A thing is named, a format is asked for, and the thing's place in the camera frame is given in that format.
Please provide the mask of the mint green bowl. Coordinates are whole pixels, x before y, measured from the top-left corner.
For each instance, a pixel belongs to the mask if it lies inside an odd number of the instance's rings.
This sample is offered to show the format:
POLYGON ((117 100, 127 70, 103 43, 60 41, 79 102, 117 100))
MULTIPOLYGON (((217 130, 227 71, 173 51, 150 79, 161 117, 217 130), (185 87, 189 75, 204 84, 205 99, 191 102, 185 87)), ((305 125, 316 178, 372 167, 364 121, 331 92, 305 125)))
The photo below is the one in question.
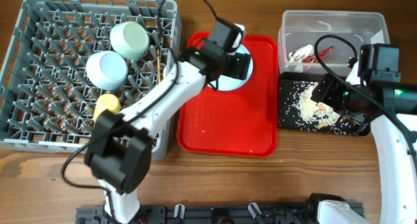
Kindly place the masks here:
POLYGON ((141 59, 150 45, 150 38, 143 26, 133 21, 115 25, 110 31, 113 50, 132 61, 141 59))

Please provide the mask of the light blue plate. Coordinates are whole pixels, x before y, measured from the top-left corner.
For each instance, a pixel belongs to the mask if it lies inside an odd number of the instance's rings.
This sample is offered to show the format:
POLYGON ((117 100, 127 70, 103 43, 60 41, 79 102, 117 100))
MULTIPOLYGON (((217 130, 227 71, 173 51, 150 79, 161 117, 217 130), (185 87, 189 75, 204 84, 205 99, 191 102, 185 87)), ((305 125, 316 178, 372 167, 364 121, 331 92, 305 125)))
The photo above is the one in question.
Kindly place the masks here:
MULTIPOLYGON (((250 54, 248 49, 244 45, 240 45, 235 53, 247 53, 250 54)), ((250 61, 250 67, 248 70, 248 76, 245 80, 233 79, 231 77, 227 77, 225 75, 221 75, 216 81, 211 81, 210 83, 214 85, 214 87, 218 91, 232 91, 235 89, 240 88, 243 86, 251 77, 253 72, 253 59, 250 61)))

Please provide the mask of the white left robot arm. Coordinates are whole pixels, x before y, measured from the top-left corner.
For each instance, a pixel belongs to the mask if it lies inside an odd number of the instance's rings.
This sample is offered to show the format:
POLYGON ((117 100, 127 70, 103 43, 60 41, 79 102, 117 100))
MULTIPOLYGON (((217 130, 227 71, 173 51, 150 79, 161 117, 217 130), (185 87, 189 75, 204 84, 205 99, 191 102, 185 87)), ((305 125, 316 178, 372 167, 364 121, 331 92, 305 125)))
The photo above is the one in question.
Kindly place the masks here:
POLYGON ((112 223, 129 223, 139 211, 137 187, 163 124, 206 86, 218 89, 220 76, 247 78, 251 57, 237 51, 245 35, 243 25, 218 18, 211 34, 179 53, 170 73, 142 99, 120 113, 99 114, 85 164, 106 192, 104 210, 112 223))

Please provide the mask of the wooden chopstick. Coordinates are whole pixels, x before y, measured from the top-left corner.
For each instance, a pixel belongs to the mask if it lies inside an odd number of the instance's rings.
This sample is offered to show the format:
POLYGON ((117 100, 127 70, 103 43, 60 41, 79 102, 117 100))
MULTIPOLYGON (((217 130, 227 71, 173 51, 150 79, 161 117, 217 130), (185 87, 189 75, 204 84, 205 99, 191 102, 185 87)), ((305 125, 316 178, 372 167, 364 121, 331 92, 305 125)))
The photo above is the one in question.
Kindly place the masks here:
POLYGON ((158 84, 161 82, 161 50, 157 50, 157 78, 158 84))

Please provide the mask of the light blue small bowl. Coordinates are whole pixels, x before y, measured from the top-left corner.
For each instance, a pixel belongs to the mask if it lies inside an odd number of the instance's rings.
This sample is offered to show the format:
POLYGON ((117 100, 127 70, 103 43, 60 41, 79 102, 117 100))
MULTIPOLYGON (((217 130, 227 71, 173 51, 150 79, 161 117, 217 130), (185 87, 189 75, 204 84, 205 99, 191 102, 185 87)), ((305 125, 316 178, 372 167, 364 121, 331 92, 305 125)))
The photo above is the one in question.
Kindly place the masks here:
POLYGON ((121 87, 128 75, 127 63, 114 51, 99 51, 86 62, 87 77, 96 87, 114 91, 121 87))

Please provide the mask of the yellow plastic cup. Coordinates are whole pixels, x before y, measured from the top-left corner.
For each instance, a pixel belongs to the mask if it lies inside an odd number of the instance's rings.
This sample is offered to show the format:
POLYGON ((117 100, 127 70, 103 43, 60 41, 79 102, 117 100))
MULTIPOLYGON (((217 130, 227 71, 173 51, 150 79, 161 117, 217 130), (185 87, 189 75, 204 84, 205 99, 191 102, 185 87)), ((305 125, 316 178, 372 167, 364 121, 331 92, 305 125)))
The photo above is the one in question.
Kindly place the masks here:
POLYGON ((94 122, 97 121, 99 115, 105 110, 109 110, 114 114, 120 112, 120 101, 114 94, 103 94, 97 99, 93 114, 94 122))

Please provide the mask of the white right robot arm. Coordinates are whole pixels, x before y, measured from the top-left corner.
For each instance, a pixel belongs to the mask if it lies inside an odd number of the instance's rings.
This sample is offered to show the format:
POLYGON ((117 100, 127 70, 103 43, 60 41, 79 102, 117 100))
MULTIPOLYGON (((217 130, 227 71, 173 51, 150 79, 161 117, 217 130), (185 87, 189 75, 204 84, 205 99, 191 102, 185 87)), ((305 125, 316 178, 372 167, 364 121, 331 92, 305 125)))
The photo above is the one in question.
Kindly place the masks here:
POLYGON ((352 72, 326 74, 314 102, 370 126, 381 179, 381 223, 416 222, 416 86, 401 83, 399 48, 366 44, 349 59, 352 72))

